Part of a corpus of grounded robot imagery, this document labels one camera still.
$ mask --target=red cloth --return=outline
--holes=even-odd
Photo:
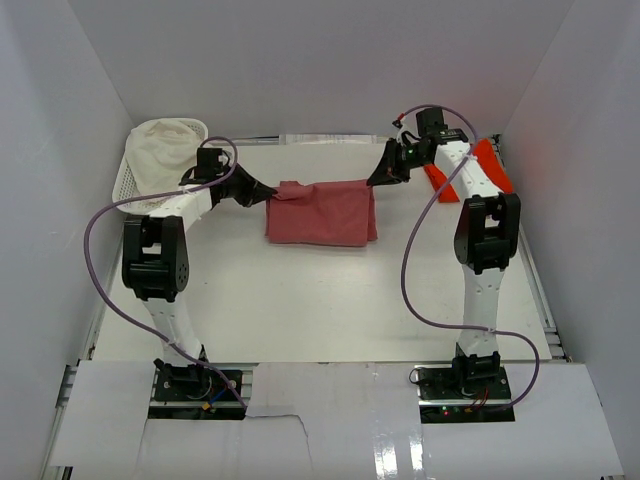
[[[267,202],[271,243],[364,247],[378,238],[373,190],[366,180],[280,182],[277,190]]]

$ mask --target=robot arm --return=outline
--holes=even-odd
[[[204,184],[225,175],[229,166],[219,148],[200,148],[197,165],[185,173],[181,184]],[[142,300],[155,328],[189,355],[206,360],[206,352],[191,326],[184,295],[189,280],[187,230],[223,198],[234,198],[249,207],[276,191],[255,180],[237,165],[222,184],[170,198],[148,215],[129,215],[125,220],[122,278]],[[163,345],[164,361],[186,367],[189,362],[169,345]]]
[[[470,149],[468,139],[462,130],[444,123],[441,109],[423,110],[416,118],[417,141],[409,142],[404,134],[401,142],[388,140],[368,185],[407,182],[411,169],[430,164],[449,177],[463,161]],[[465,280],[463,324],[495,330],[500,283],[517,248],[520,199],[494,185],[475,157],[466,162],[451,185],[464,200],[454,237],[454,251]],[[500,369],[495,335],[462,330],[452,366],[461,387],[495,380]]]

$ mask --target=white plastic basket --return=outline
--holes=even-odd
[[[201,140],[204,140],[209,136],[207,126],[200,120],[195,120],[193,118],[172,118],[171,120],[177,120],[184,123],[187,127],[196,132]],[[140,192],[138,191],[138,187],[136,185],[136,179],[133,178],[131,168],[127,163],[126,157],[123,155],[122,162],[120,162],[120,169],[118,170],[118,176],[116,177],[116,183],[113,186],[113,193],[111,194],[111,198],[114,202],[117,202],[119,200],[137,197],[139,195]],[[123,205],[120,205],[118,209],[126,213],[145,215],[151,210],[158,208],[165,202],[165,200],[166,199],[160,198],[158,200],[143,200],[141,202],[125,203]]]

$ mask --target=white floor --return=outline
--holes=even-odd
[[[383,145],[240,148],[240,163],[270,185],[368,177]],[[414,319],[400,295],[409,232],[433,189],[421,170],[409,184],[375,189],[377,242],[363,249],[275,246],[264,238],[265,206],[225,200],[187,235],[191,277],[185,291],[209,359],[220,363],[450,361],[457,333]],[[463,277],[453,253],[460,204],[437,204],[410,260],[410,297],[433,320],[460,323]],[[121,281],[111,297],[136,318],[150,317]],[[500,293],[498,328],[523,333],[550,358],[540,315],[518,253]],[[531,359],[517,339],[499,339],[504,360]],[[160,356],[159,341],[113,312],[104,315],[95,359]]]

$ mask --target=white cloth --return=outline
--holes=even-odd
[[[195,166],[201,139],[171,118],[149,120],[131,130],[124,155],[141,195],[178,189],[184,172]]]

